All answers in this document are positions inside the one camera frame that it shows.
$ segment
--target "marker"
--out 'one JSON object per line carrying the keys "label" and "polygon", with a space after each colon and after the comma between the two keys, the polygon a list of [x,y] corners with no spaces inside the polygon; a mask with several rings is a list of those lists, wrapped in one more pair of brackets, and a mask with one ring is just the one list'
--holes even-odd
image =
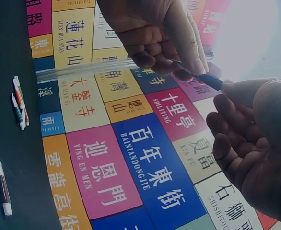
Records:
{"label": "marker", "polygon": [[26,121],[26,125],[29,126],[30,125],[30,118],[29,118],[29,115],[27,113],[27,109],[25,107],[24,97],[23,97],[23,93],[22,93],[22,89],[21,89],[21,85],[20,85],[20,81],[19,81],[18,76],[15,76],[15,79],[16,79],[16,83],[17,83],[17,86],[18,86],[21,98],[22,98],[23,106],[25,108],[25,121]]}
{"label": "marker", "polygon": [[[171,59],[173,62],[177,63],[178,66],[180,66],[182,69],[184,69],[186,72],[188,72],[189,74],[191,74],[182,64],[181,61],[177,61],[177,60],[173,60]],[[197,78],[198,80],[202,81],[203,83],[205,83],[206,85],[210,86],[211,88],[215,89],[215,90],[221,90],[222,89],[222,80],[218,77],[216,77],[215,75],[211,74],[211,73],[205,73],[199,76],[196,76],[193,74],[193,76],[195,78]]]}
{"label": "marker", "polygon": [[25,127],[26,127],[26,122],[25,122],[25,108],[22,109],[21,115],[22,115],[22,122],[20,122],[19,125],[20,125],[21,130],[24,131],[24,129],[25,129]]}
{"label": "marker", "polygon": [[0,161],[0,201],[1,201],[2,207],[4,209],[4,214],[6,216],[11,216],[12,215],[11,198],[10,198],[10,194],[8,192],[6,179],[5,179],[1,161]]}
{"label": "marker", "polygon": [[12,104],[14,106],[14,111],[15,111],[15,115],[18,119],[18,122],[21,123],[22,122],[22,115],[21,115],[21,112],[19,110],[16,98],[14,97],[14,94],[12,94]]}
{"label": "marker", "polygon": [[14,78],[12,80],[12,82],[14,84],[15,95],[16,95],[16,99],[17,99],[18,105],[19,105],[20,109],[23,109],[24,104],[23,104],[22,97],[21,97],[21,94],[20,94],[19,89],[18,89],[18,83],[17,83],[16,78]]}

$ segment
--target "finger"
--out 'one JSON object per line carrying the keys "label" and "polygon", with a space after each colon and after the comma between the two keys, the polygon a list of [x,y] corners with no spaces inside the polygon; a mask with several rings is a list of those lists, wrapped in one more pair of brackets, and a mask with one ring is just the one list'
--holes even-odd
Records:
{"label": "finger", "polygon": [[151,69],[158,74],[169,74],[177,69],[176,63],[168,60],[163,54],[158,54],[154,56],[155,65]]}
{"label": "finger", "polygon": [[207,115],[207,125],[211,130],[213,136],[218,133],[227,134],[229,131],[229,126],[225,119],[217,112],[211,112]]}
{"label": "finger", "polygon": [[159,43],[155,43],[155,44],[145,45],[145,51],[149,55],[155,56],[162,52],[162,48]]}
{"label": "finger", "polygon": [[198,53],[193,27],[184,12],[181,1],[173,1],[170,5],[165,16],[164,28],[189,72],[195,75],[206,73]]}
{"label": "finger", "polygon": [[179,55],[177,54],[176,48],[175,48],[174,44],[172,43],[171,39],[164,41],[164,42],[160,42],[160,45],[162,48],[162,54],[164,54],[164,56],[167,59],[178,60]]}
{"label": "finger", "polygon": [[234,105],[236,106],[236,108],[241,111],[241,113],[250,121],[254,122],[255,121],[255,118],[254,118],[254,114],[253,114],[253,111],[252,109],[242,105],[242,104],[239,104],[239,103],[234,103]]}
{"label": "finger", "polygon": [[189,74],[183,69],[175,71],[174,76],[184,82],[190,82],[191,80],[193,80],[193,75]]}
{"label": "finger", "polygon": [[252,108],[252,103],[257,91],[265,83],[273,79],[245,80],[238,83],[224,82],[222,91],[235,103]]}
{"label": "finger", "polygon": [[206,72],[209,72],[209,65],[208,65],[208,62],[207,62],[207,59],[206,59],[206,55],[205,55],[204,50],[203,50],[203,46],[202,46],[202,42],[201,42],[201,38],[200,38],[200,33],[199,33],[198,27],[196,25],[196,22],[193,20],[193,17],[189,13],[187,13],[187,18],[188,18],[190,24],[192,25],[192,28],[193,28],[194,33],[195,33],[195,38],[196,38],[196,42],[197,42],[200,60],[203,64]]}
{"label": "finger", "polygon": [[261,136],[258,126],[247,119],[227,96],[223,94],[215,96],[214,105],[234,132],[241,135],[247,142],[253,144],[257,142]]}
{"label": "finger", "polygon": [[247,154],[244,160],[240,163],[233,183],[240,191],[242,190],[246,176],[249,173],[252,174],[253,167],[259,162],[261,157],[262,154],[260,152],[251,152]]}
{"label": "finger", "polygon": [[242,158],[231,148],[230,140],[225,134],[218,133],[216,135],[213,144],[213,155],[225,176],[233,183]]}
{"label": "finger", "polygon": [[225,121],[225,119],[216,112],[211,112],[207,116],[207,125],[212,134],[216,136],[218,133],[227,135],[231,146],[239,157],[244,157],[253,148],[253,144],[245,142],[245,140],[235,133]]}
{"label": "finger", "polygon": [[125,49],[138,67],[148,69],[155,64],[155,58],[145,51],[144,45],[125,46]]}
{"label": "finger", "polygon": [[117,35],[121,42],[126,46],[149,45],[169,39],[163,29],[153,25],[124,31],[117,33]]}

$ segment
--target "clear plastic film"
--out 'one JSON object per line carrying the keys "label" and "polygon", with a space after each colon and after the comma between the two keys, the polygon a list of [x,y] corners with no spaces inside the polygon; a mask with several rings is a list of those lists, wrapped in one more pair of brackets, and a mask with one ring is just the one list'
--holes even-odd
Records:
{"label": "clear plastic film", "polygon": [[[212,60],[213,52],[206,56],[207,60]],[[111,60],[93,62],[89,64],[77,65],[73,67],[64,67],[57,69],[48,69],[36,72],[37,82],[44,83],[49,81],[56,81],[68,77],[77,77],[84,74],[95,74],[115,70],[136,69],[138,66],[130,58],[125,60]]]}

